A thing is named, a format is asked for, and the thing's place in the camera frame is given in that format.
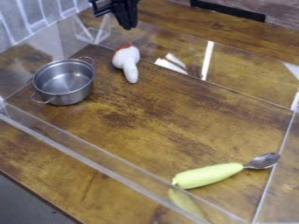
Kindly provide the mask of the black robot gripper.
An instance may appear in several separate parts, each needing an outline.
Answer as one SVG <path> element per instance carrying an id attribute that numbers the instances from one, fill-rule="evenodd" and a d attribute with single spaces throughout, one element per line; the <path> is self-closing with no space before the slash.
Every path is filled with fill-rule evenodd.
<path id="1" fill-rule="evenodd" d="M 137 28 L 139 0 L 111 0 L 110 3 L 103 6 L 99 6 L 99 1 L 101 0 L 89 0 L 97 18 L 109 13 L 114 13 L 117 21 L 126 30 Z"/>

